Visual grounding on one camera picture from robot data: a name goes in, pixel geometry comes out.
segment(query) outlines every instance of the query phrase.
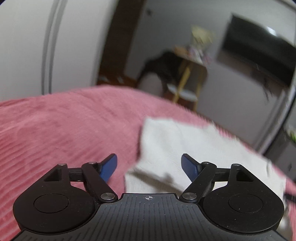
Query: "wooden side table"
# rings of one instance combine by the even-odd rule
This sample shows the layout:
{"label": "wooden side table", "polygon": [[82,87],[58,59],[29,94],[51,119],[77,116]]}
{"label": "wooden side table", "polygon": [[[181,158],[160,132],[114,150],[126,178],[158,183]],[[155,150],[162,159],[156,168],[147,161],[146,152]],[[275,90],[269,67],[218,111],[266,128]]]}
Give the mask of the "wooden side table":
{"label": "wooden side table", "polygon": [[195,59],[190,58],[188,55],[183,54],[181,51],[178,51],[178,48],[175,48],[175,54],[183,59],[182,64],[179,67],[179,72],[182,73],[182,77],[180,80],[180,83],[178,85],[177,91],[175,92],[173,102],[177,103],[179,98],[180,98],[180,93],[182,92],[184,86],[187,83],[187,80],[189,79],[189,76],[191,75],[191,71],[194,66],[198,66],[199,68],[199,76],[197,80],[197,88],[195,91],[196,95],[196,101],[194,102],[193,105],[193,111],[196,111],[197,109],[197,104],[198,104],[198,98],[200,95],[200,90],[202,88],[202,83],[207,77],[207,68],[204,65],[202,61],[198,61]]}

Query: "crosshair marking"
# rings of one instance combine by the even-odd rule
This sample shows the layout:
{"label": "crosshair marking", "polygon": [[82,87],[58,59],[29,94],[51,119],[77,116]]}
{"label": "crosshair marking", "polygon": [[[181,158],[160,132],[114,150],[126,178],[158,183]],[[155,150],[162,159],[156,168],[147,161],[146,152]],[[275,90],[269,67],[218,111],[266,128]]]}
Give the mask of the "crosshair marking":
{"label": "crosshair marking", "polygon": [[148,201],[152,200],[152,198],[154,198],[154,197],[151,197],[151,196],[145,197],[145,199],[147,199]]}

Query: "television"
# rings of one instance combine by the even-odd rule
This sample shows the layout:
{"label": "television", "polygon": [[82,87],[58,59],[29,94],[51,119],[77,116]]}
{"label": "television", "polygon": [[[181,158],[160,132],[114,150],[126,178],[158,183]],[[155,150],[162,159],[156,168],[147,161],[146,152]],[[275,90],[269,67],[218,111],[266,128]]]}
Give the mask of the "television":
{"label": "television", "polygon": [[223,49],[255,64],[286,86],[291,84],[296,48],[269,27],[261,27],[242,18],[232,16]]}

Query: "bed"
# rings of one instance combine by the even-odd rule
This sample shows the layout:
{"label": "bed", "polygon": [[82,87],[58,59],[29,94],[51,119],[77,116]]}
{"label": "bed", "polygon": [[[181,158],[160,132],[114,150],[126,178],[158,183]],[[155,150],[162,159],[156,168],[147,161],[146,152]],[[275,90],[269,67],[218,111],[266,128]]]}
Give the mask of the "bed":
{"label": "bed", "polygon": [[[124,174],[136,163],[141,127],[147,116],[197,126],[209,124],[169,101],[110,86],[6,101],[0,103],[0,113],[2,241],[11,240],[19,232],[12,213],[15,199],[57,163],[79,167],[116,153],[118,167],[109,185],[120,196],[125,191]],[[223,129],[221,133],[231,136]],[[289,180],[286,192],[296,194],[296,186]],[[296,206],[290,204],[294,232],[295,214]]]}

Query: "decorative item on table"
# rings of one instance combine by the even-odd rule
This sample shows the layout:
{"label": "decorative item on table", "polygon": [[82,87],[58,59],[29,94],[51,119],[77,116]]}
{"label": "decorative item on table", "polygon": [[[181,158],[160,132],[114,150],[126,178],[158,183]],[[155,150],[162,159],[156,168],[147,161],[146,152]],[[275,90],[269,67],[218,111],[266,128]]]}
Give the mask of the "decorative item on table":
{"label": "decorative item on table", "polygon": [[193,25],[191,33],[191,44],[188,47],[189,56],[197,61],[208,59],[205,52],[213,42],[214,32]]}

